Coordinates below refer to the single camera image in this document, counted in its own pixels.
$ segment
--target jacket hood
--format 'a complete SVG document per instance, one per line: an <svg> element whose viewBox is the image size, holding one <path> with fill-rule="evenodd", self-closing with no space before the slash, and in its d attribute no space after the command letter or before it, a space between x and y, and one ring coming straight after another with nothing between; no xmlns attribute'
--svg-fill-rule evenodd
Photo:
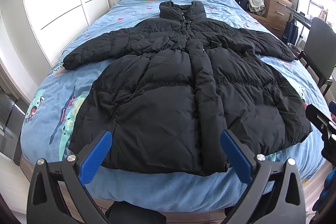
<svg viewBox="0 0 336 224"><path fill-rule="evenodd" d="M177 5L172 1L160 3L160 18L178 21L207 20L203 3L192 1L191 5Z"/></svg>

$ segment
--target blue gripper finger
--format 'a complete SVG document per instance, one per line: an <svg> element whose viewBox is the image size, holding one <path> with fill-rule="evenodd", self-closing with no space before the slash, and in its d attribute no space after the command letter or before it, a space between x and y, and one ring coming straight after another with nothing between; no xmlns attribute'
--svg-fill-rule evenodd
<svg viewBox="0 0 336 224"><path fill-rule="evenodd" d="M230 137L226 130L220 135L220 145L240 181L249 185L253 181L253 168L235 140Z"/></svg>
<svg viewBox="0 0 336 224"><path fill-rule="evenodd" d="M313 206L313 208L312 208L312 211L313 211L313 212L317 211L317 209L319 208L320 205L321 205L321 201L318 199L318 200L315 202L315 204L314 204L314 206Z"/></svg>
<svg viewBox="0 0 336 224"><path fill-rule="evenodd" d="M326 188L328 190L330 188L330 186L332 185L335 177L336 177L336 170L333 170L329 173L329 175L327 175L327 177L324 181L324 188Z"/></svg>
<svg viewBox="0 0 336 224"><path fill-rule="evenodd" d="M78 178L83 185L93 180L111 146L112 134L106 131L79 166Z"/></svg>
<svg viewBox="0 0 336 224"><path fill-rule="evenodd" d="M319 200L323 202L326 199L328 194L329 194L329 190L323 189L320 194Z"/></svg>
<svg viewBox="0 0 336 224"><path fill-rule="evenodd" d="M329 111L336 116L336 103L334 101L329 103Z"/></svg>

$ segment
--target black puffer jacket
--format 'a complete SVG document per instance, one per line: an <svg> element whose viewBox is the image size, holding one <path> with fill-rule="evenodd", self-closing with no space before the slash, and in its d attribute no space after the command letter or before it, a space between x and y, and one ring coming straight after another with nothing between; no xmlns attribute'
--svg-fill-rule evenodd
<svg viewBox="0 0 336 224"><path fill-rule="evenodd" d="M227 128L265 155L310 133L302 100L254 54L293 61L272 35L208 19L201 2L160 4L160 18L93 38L67 70L118 58L92 84L71 136L78 153L102 128L113 134L103 166L140 173L225 172Z"/></svg>

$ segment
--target beige cloth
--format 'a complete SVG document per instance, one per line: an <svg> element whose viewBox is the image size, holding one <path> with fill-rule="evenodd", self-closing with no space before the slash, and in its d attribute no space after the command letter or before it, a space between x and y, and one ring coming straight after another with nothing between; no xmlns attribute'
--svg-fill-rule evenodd
<svg viewBox="0 0 336 224"><path fill-rule="evenodd" d="M266 10L264 0L249 0L249 8L251 12L260 16L263 16Z"/></svg>

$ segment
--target desk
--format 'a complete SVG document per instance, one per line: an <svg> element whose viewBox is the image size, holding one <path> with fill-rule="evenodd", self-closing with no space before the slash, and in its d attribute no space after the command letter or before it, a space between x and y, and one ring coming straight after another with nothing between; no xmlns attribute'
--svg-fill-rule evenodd
<svg viewBox="0 0 336 224"><path fill-rule="evenodd" d="M310 28L311 28L311 20L309 20L305 16L301 15L300 13L298 13L297 11L295 11L294 9L292 9L292 8L290 8L288 6L286 6L286 7L293 14L293 18L294 19L296 19L303 26L305 26L308 30L310 30Z"/></svg>

